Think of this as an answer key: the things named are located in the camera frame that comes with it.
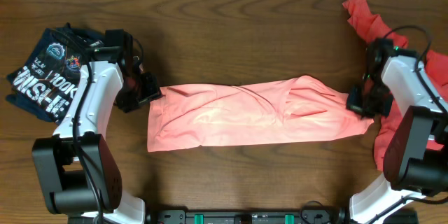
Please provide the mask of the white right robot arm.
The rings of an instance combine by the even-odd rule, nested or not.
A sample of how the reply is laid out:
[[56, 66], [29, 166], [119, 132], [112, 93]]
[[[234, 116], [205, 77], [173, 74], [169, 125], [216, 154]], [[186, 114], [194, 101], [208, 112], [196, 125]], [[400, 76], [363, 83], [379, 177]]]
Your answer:
[[447, 191], [447, 103], [417, 52], [377, 38], [367, 48], [363, 85], [349, 93], [346, 108], [373, 118], [389, 115], [393, 102], [402, 119], [386, 148], [382, 173], [351, 197], [342, 223], [417, 221], [399, 210], [410, 202], [447, 203], [434, 199]]

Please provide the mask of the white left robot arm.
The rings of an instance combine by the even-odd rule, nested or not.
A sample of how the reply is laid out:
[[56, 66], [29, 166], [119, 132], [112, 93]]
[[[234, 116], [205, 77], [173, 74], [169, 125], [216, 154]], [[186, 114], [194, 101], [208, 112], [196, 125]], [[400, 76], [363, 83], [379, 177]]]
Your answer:
[[143, 72], [143, 51], [111, 46], [87, 51], [78, 91], [57, 129], [37, 139], [32, 157], [45, 206], [69, 223], [145, 223], [145, 202], [123, 189], [106, 143], [111, 110], [128, 113], [160, 97]]

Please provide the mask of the salmon pink printed t-shirt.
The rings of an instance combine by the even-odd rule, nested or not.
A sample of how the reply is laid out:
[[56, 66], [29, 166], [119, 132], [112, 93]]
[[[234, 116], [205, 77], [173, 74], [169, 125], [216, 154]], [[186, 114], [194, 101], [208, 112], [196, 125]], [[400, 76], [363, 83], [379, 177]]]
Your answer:
[[148, 115], [150, 153], [332, 141], [364, 134], [373, 123], [347, 110], [347, 94], [311, 76], [243, 86], [173, 85], [161, 91]]

